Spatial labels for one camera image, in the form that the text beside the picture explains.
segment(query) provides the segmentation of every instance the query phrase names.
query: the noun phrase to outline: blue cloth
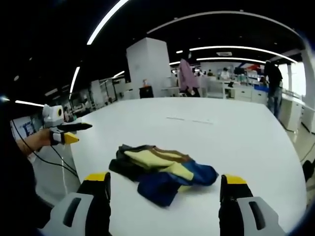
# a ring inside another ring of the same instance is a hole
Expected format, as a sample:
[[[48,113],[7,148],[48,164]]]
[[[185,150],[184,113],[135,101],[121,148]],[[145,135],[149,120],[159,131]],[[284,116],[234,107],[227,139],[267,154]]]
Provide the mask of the blue cloth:
[[[168,172],[145,174],[139,178],[138,193],[161,207],[167,207],[171,205],[182,185],[210,186],[218,177],[213,167],[197,164],[194,160],[182,165],[193,173],[192,180]]]

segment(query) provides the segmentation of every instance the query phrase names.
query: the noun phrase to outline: white pillar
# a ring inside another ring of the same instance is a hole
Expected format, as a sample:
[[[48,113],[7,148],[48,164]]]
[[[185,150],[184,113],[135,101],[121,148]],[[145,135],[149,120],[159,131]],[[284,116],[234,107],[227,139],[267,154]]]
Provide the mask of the white pillar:
[[[308,42],[304,41],[306,49],[301,51],[306,79],[306,95],[304,102],[311,108],[315,108],[315,52],[311,49]],[[315,133],[315,116],[314,112],[305,109],[303,118],[303,124]]]
[[[143,80],[152,86],[154,97],[162,97],[161,89],[171,77],[167,45],[165,42],[144,38],[127,48],[131,87],[139,97]]]
[[[100,89],[99,80],[91,82],[91,93],[96,108],[103,107],[105,104],[102,90]]]
[[[291,67],[291,64],[287,65],[287,75],[289,77],[289,91],[292,91],[292,67]]]

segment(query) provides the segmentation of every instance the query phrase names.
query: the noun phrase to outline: white desk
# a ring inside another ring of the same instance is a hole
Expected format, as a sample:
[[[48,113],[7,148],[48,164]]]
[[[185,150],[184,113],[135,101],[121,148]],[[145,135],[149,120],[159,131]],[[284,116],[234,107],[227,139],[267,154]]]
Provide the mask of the white desk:
[[[165,87],[161,89],[162,91],[168,92],[168,96],[171,97],[173,94],[178,97],[179,96],[179,87]]]
[[[93,127],[78,131],[80,141],[71,145],[81,181],[90,173],[107,171],[121,144],[150,144],[187,153],[220,175],[243,177],[254,196],[278,213],[285,231],[294,227],[306,208],[296,151],[261,104],[186,97],[137,99],[104,107],[82,117],[82,122]],[[137,183],[111,175],[112,235],[220,234],[220,177],[210,187],[178,193],[170,207],[160,208],[138,194]]]

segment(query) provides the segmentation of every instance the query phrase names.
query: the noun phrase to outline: black ceiling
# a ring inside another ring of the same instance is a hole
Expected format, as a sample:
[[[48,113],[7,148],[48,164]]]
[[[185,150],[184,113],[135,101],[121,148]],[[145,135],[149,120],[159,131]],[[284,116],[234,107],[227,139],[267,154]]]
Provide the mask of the black ceiling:
[[[218,10],[234,10],[270,17],[295,30],[314,33],[307,27],[305,6],[263,4],[249,1],[195,0],[130,0],[88,46],[95,27],[118,2],[117,0],[51,0],[10,1],[3,8],[6,19],[2,34],[7,35],[4,77],[5,92],[16,99],[45,103],[44,94],[71,84],[80,66],[74,90],[90,81],[108,78],[127,67],[126,48],[143,37],[163,40],[168,45],[170,61],[178,61],[177,50],[212,45],[257,47],[283,53],[303,48],[298,36],[283,27],[260,18],[243,15],[209,15],[190,18],[163,27],[151,34],[147,31],[183,16]],[[194,58],[216,57],[216,52],[230,51],[234,57],[266,60],[273,55],[250,50],[200,50]],[[20,79],[13,82],[16,75]]]

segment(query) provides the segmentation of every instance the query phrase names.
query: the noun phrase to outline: sleeve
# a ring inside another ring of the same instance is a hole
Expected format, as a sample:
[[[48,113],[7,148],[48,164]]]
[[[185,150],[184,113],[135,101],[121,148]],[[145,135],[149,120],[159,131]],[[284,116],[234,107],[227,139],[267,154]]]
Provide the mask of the sleeve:
[[[186,89],[186,83],[185,83],[185,78],[183,76],[183,63],[181,62],[179,65],[179,77],[178,77],[178,81],[179,81],[179,87],[181,90],[185,90]]]
[[[186,82],[186,86],[192,89],[193,87],[192,80],[193,80],[194,75],[191,71],[191,68],[188,62],[185,62],[182,64],[182,74],[183,74],[184,81]]]
[[[268,73],[269,73],[268,67],[265,66],[265,68],[264,68],[264,76],[265,76],[265,78],[267,77]]]

